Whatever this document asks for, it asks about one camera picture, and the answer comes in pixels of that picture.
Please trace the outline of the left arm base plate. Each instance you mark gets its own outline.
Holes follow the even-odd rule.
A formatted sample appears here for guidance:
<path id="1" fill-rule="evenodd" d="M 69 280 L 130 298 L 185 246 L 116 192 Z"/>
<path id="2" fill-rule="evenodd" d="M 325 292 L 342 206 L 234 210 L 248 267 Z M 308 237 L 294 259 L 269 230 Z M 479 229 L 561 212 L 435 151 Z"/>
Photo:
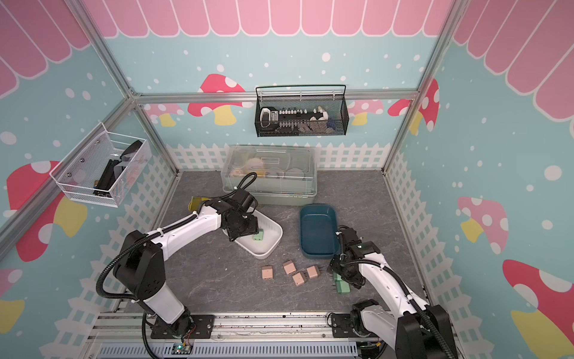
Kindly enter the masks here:
<path id="1" fill-rule="evenodd" d="M 210 339 L 214 329 L 214 315 L 185 314 L 173 324 L 158 318 L 152 327 L 151 338 L 160 339 Z"/>

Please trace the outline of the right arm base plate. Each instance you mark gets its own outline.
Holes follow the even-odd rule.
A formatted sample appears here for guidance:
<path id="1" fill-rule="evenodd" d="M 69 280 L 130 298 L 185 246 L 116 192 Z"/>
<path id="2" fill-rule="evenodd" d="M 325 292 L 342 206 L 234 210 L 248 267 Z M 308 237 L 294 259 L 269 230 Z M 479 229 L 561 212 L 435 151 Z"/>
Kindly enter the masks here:
<path id="1" fill-rule="evenodd" d="M 350 314 L 327 315 L 327 325 L 331 328 L 334 338 L 376 338 L 376 335 L 363 332 L 354 327 L 354 322 Z"/>

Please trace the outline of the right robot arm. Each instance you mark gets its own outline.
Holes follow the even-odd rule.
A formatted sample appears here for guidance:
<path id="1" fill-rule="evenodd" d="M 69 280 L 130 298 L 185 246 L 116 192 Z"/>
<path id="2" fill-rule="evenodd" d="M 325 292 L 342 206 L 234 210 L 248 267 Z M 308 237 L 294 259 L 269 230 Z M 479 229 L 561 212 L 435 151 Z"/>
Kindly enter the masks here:
<path id="1" fill-rule="evenodd" d="M 329 270 L 350 286 L 371 284 L 382 298 L 353 305 L 349 314 L 328 314 L 333 336 L 377 337 L 378 346 L 363 349 L 382 355 L 392 349 L 397 358 L 457 358 L 450 317 L 439 305 L 430 305 L 392 270 L 373 242 L 363 242 L 356 230 L 340 226 L 339 253 Z"/>

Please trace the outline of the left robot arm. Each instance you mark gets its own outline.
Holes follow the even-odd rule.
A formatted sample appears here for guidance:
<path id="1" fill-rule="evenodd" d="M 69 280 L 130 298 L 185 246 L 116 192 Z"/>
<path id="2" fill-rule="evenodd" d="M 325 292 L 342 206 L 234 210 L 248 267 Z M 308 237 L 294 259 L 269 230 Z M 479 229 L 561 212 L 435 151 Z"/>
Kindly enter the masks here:
<path id="1" fill-rule="evenodd" d="M 257 200 L 247 191 L 257 179 L 250 172 L 229 194 L 203 200 L 191 215 L 154 231 L 134 230 L 119 254 L 102 270 L 97 294 L 104 299 L 128 299 L 156 315 L 177 338 L 195 328 L 189 309 L 166 283 L 164 263 L 177 251 L 207 233 L 224 230 L 231 242 L 259 232 L 254 212 Z"/>

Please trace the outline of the white plastic tray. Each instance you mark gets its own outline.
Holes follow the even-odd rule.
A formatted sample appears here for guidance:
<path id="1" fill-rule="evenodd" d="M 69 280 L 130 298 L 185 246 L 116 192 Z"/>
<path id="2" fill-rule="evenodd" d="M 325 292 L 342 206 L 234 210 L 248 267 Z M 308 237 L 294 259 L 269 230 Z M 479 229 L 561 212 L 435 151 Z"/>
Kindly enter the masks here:
<path id="1" fill-rule="evenodd" d="M 235 243 L 258 260 L 264 260 L 279 245 L 283 237 L 283 229 L 276 221 L 258 210 L 254 212 L 254 215 L 258 218 L 259 232 L 255 235 L 239 237 Z"/>

